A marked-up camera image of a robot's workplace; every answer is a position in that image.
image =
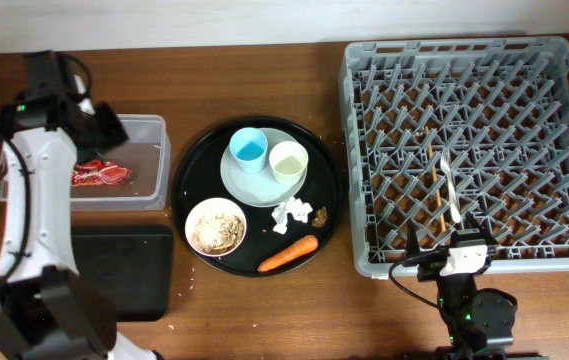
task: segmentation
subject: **plastic container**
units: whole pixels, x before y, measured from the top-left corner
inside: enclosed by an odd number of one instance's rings
[[[161,210],[166,206],[171,143],[166,124],[157,115],[118,115],[129,140],[105,154],[105,160],[130,168],[127,182],[115,186],[71,189],[72,211]],[[0,201],[8,186],[0,181]]]
[[[423,250],[449,241],[438,166],[445,148],[462,215],[471,212],[500,244],[489,272],[569,271],[565,39],[353,43],[338,82],[358,272],[388,278],[404,253],[409,218]],[[395,273],[413,275],[416,268]]]

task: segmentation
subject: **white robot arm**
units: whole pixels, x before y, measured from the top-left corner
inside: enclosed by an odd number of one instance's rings
[[[78,154],[118,145],[126,134],[107,106],[95,115],[90,74],[85,91],[73,62],[87,70],[59,53],[27,57],[31,90],[0,115],[9,184],[0,351],[11,359],[161,359],[118,333],[113,306],[78,276],[70,230],[73,167]]]

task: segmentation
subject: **red food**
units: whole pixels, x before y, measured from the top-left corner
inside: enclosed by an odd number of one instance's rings
[[[131,170],[117,165],[105,167],[99,172],[99,178],[107,185],[121,184],[131,176]]]
[[[72,186],[117,185],[131,177],[132,171],[112,161],[93,160],[75,165],[71,175]]]
[[[77,171],[93,171],[99,170],[104,167],[102,160],[92,160],[84,164],[75,165],[75,170]]]

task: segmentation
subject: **clear plastic container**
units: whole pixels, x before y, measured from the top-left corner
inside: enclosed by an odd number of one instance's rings
[[[73,211],[161,210],[166,206],[171,143],[166,124],[157,115],[118,115],[129,140],[111,150],[105,160],[131,169],[131,177],[114,186],[84,186],[71,189]],[[0,201],[6,201],[8,186],[0,181]]]

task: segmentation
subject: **white wall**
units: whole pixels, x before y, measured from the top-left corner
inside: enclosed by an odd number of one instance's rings
[[[0,0],[0,52],[569,32],[569,0]]]

